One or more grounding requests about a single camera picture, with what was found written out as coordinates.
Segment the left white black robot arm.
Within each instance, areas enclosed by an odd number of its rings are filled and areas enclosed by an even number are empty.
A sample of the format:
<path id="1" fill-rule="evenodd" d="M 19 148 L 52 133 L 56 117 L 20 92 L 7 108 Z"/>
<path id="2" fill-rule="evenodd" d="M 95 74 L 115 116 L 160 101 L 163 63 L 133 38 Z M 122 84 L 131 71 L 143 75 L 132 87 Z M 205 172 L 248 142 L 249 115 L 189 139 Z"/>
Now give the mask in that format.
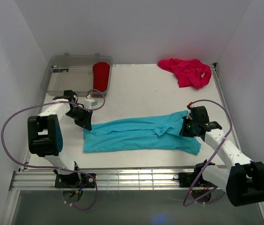
<path id="1" fill-rule="evenodd" d="M 71 187 L 81 183 L 81 175 L 76 162 L 63 151 L 63 137 L 59 121 L 64 117 L 73 119 L 75 125 L 92 130 L 92 111 L 78 107 L 78 96 L 72 90 L 65 90 L 62 96 L 55 97 L 50 106 L 37 116 L 28 118 L 28 143 L 31 154 L 49 161 L 55 170 L 66 175 L 65 181 Z"/>

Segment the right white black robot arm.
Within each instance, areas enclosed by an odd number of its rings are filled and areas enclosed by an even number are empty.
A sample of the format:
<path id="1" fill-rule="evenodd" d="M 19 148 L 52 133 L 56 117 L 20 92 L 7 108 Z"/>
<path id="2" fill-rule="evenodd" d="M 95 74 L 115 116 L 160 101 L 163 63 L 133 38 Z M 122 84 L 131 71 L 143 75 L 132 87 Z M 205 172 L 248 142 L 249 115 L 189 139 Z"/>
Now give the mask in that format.
<path id="1" fill-rule="evenodd" d="M 253 161 L 228 140 L 222 126 L 209 120 L 204 106 L 189 103 L 187 108 L 188 114 L 183 117 L 180 135 L 201 138 L 227 168 L 227 171 L 220 169 L 212 158 L 197 164 L 188 193 L 195 185 L 211 183 L 227 194 L 233 206 L 264 202 L 264 163 Z"/>

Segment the cyan t shirt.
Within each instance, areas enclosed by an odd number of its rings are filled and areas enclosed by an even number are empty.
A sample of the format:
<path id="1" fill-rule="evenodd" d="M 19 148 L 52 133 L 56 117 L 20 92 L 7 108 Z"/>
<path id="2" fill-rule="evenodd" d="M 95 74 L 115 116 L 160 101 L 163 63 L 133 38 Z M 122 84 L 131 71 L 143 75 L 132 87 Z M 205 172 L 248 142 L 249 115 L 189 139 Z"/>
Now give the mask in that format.
<path id="1" fill-rule="evenodd" d="M 200 151 L 196 138 L 180 136 L 187 111 L 168 115 L 127 118 L 94 124 L 83 132 L 83 152 L 125 150 L 179 150 L 193 155 Z"/>

